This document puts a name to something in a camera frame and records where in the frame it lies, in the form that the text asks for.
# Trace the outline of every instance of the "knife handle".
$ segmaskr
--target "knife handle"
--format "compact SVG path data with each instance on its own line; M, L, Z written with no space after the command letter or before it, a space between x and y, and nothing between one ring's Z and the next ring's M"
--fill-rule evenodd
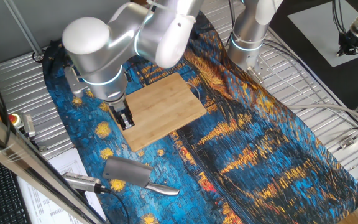
M148 183L144 188L152 190L152 191L157 192L162 195L166 195L166 196L176 196L179 194L179 191L180 191L180 190L174 189L172 187L168 187L168 186L160 185L160 184L153 184L153 183Z

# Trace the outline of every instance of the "bamboo cutting board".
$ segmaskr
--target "bamboo cutting board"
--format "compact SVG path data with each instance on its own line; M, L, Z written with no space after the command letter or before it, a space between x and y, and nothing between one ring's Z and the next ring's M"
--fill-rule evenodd
M133 152L206 114L178 73L141 88L126 99L135 126L121 133Z

